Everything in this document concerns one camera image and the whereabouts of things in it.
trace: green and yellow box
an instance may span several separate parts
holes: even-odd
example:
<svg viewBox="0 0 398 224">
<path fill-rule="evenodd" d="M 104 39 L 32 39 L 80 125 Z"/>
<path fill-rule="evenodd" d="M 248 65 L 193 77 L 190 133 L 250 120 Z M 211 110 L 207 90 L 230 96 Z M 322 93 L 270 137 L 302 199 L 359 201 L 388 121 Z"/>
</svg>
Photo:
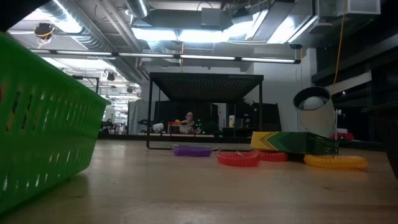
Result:
<svg viewBox="0 0 398 224">
<path fill-rule="evenodd" d="M 308 132 L 253 132 L 250 146 L 300 154 L 338 154 L 338 141 Z"/>
</svg>

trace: red object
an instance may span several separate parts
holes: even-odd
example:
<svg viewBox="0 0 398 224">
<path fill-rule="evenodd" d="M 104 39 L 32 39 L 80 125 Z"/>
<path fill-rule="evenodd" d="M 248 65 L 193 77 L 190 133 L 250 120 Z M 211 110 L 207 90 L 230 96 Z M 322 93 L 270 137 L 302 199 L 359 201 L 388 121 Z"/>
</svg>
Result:
<svg viewBox="0 0 398 224">
<path fill-rule="evenodd" d="M 274 152 L 274 151 L 260 151 L 255 150 L 262 161 L 282 162 L 287 160 L 286 152 Z"/>
<path fill-rule="evenodd" d="M 220 152 L 217 160 L 228 166 L 254 167 L 259 165 L 260 157 L 256 152 Z"/>
<path fill-rule="evenodd" d="M 175 122 L 175 121 L 172 121 L 172 122 L 169 121 L 169 125 L 182 125 L 182 123 L 181 122 Z"/>
<path fill-rule="evenodd" d="M 334 139 L 335 134 L 330 136 L 330 139 Z M 351 133 L 337 133 L 337 140 L 339 139 L 347 139 L 347 140 L 354 140 L 354 135 Z"/>
</svg>

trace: fluorescent light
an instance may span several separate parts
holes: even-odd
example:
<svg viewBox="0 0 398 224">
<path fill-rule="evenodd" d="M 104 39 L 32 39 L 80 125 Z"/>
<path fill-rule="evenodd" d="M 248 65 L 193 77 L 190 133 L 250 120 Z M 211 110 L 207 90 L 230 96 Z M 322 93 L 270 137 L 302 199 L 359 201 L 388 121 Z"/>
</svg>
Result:
<svg viewBox="0 0 398 224">
<path fill-rule="evenodd" d="M 116 57 L 98 57 L 98 56 L 87 56 L 87 59 L 116 60 Z"/>
<path fill-rule="evenodd" d="M 35 53 L 35 54 L 49 54 L 50 51 L 49 50 L 36 50 L 36 49 L 31 49 L 31 52 Z"/>
<path fill-rule="evenodd" d="M 318 19 L 318 16 L 314 16 L 308 23 L 306 23 L 299 31 L 297 31 L 287 42 L 291 43 L 293 42 L 297 37 L 299 37 L 305 30 L 307 30 L 310 25 L 312 25 L 316 20 Z"/>
<path fill-rule="evenodd" d="M 267 41 L 268 44 L 284 44 L 294 34 L 294 21 L 291 16 L 279 25 L 273 35 Z"/>
<path fill-rule="evenodd" d="M 266 18 L 267 13 L 268 13 L 268 10 L 263 10 L 258 15 L 257 15 L 257 13 L 253 15 L 253 20 L 255 20 L 255 22 L 254 22 L 251 30 L 246 35 L 246 38 L 245 38 L 246 40 L 249 38 L 252 38 L 254 36 L 254 34 L 260 28 L 260 25 L 262 24 L 263 20 Z"/>
<path fill-rule="evenodd" d="M 48 63 L 54 65 L 57 68 L 70 68 L 70 67 L 66 66 L 65 64 L 63 64 L 57 60 L 54 60 L 52 58 L 43 57 L 43 59 L 46 60 Z"/>
<path fill-rule="evenodd" d="M 126 104 L 114 104 L 114 105 L 112 105 L 112 106 L 125 107 L 125 106 L 127 106 L 127 103 L 126 103 Z"/>
<path fill-rule="evenodd" d="M 158 40 L 177 40 L 177 36 L 173 30 L 168 29 L 140 29 L 132 28 L 134 35 L 137 39 L 146 41 Z"/>
<path fill-rule="evenodd" d="M 277 59 L 277 58 L 241 58 L 243 62 L 270 62 L 270 63 L 294 63 L 293 59 Z"/>
<path fill-rule="evenodd" d="M 113 70 L 115 67 L 106 63 L 104 60 L 75 59 L 75 58 L 59 58 L 60 62 L 75 68 L 94 68 L 97 70 Z"/>
<path fill-rule="evenodd" d="M 181 58 L 210 59 L 210 60 L 235 60 L 235 57 L 212 56 L 212 55 L 181 55 Z"/>
<path fill-rule="evenodd" d="M 24 21 L 47 21 L 49 19 L 48 15 L 42 12 L 40 9 L 36 9 L 27 15 L 22 20 Z"/>
<path fill-rule="evenodd" d="M 90 88 L 93 88 L 93 87 L 96 87 L 96 85 L 87 85 L 87 87 L 90 87 Z M 100 85 L 100 86 L 98 86 L 99 88 L 113 88 L 113 87 L 115 87 L 115 86 L 111 86 L 111 85 Z"/>
<path fill-rule="evenodd" d="M 113 84 L 112 83 L 112 86 L 116 86 L 116 87 L 127 87 L 126 85 L 128 85 L 128 84 Z"/>
<path fill-rule="evenodd" d="M 183 30 L 179 40 L 193 43 L 219 43 L 227 41 L 228 36 L 222 31 Z"/>
<path fill-rule="evenodd" d="M 12 35 L 18 35 L 18 34 L 34 34 L 35 32 L 33 31 L 18 31 L 18 30 L 9 30 L 7 31 L 8 33 L 12 34 Z"/>
<path fill-rule="evenodd" d="M 67 55 L 90 55 L 90 56 L 112 56 L 111 52 L 90 52 L 90 51 L 72 51 L 72 50 L 58 50 L 59 54 Z"/>
<path fill-rule="evenodd" d="M 139 99 L 138 96 L 133 95 L 101 95 L 103 98 L 120 98 L 120 99 L 129 99 L 129 98 L 136 98 Z"/>
<path fill-rule="evenodd" d="M 174 58 L 172 54 L 141 54 L 141 53 L 119 53 L 122 57 L 147 57 L 147 58 Z"/>
</svg>

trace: woman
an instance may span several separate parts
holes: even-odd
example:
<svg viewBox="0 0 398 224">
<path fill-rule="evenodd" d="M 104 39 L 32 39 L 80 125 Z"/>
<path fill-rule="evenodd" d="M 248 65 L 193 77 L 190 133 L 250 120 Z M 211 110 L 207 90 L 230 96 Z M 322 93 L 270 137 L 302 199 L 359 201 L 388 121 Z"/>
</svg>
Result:
<svg viewBox="0 0 398 224">
<path fill-rule="evenodd" d="M 199 134 L 201 131 L 200 128 L 195 129 L 195 122 L 193 121 L 193 113 L 191 111 L 187 113 L 182 123 L 187 124 L 187 134 Z"/>
</svg>

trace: green plastic basket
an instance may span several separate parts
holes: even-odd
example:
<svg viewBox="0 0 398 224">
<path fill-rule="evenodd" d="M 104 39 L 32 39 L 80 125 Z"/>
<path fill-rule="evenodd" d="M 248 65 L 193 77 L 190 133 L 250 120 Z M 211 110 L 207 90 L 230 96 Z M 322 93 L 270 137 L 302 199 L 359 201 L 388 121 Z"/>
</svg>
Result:
<svg viewBox="0 0 398 224">
<path fill-rule="evenodd" d="M 0 214 L 86 169 L 108 101 L 0 33 Z"/>
</svg>

